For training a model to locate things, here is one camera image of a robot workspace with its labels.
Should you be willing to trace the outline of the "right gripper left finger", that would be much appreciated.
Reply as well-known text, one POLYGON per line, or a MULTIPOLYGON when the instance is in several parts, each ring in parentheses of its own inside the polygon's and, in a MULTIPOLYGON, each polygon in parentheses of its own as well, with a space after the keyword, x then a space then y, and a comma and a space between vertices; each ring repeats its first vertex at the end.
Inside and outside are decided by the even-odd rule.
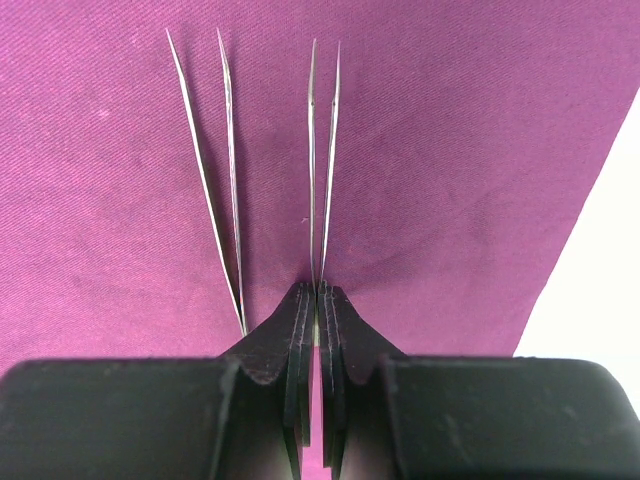
POLYGON ((297 479, 312 287, 211 358, 38 359, 1 380, 5 479, 297 479))

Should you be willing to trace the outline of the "purple cloth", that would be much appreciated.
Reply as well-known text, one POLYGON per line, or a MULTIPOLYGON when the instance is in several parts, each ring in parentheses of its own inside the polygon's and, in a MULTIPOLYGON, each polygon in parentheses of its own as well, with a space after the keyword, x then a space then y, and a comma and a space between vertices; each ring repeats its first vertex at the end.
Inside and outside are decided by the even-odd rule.
POLYGON ((164 29, 225 153, 249 333, 309 284, 408 355, 510 357, 639 86, 635 1, 5 1, 1 380, 242 340, 164 29))

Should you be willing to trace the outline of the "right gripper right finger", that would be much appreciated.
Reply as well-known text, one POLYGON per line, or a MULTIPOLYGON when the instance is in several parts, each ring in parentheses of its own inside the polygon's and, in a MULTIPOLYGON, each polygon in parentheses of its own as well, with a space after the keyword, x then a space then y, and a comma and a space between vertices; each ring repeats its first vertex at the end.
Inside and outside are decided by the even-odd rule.
POLYGON ((344 291, 318 296, 323 462, 335 479, 635 479, 639 419, 584 360, 408 355, 344 291))

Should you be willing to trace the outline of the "white thin instrument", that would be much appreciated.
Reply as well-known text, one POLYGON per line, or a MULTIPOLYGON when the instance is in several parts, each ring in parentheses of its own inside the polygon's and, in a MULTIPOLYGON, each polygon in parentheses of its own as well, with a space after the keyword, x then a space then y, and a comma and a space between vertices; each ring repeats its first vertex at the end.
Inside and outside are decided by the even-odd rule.
POLYGON ((226 282, 240 335, 245 337, 249 333, 249 326, 245 302, 233 80, 223 37, 219 29, 216 29, 215 33, 219 59, 219 79, 217 83, 220 108, 222 109, 222 136, 225 141, 225 153, 221 158, 215 155, 201 121, 201 108, 198 102, 196 86, 190 75, 188 62, 179 54, 179 49, 170 29, 164 29, 171 59, 177 74, 179 96, 183 104, 219 264, 226 282))

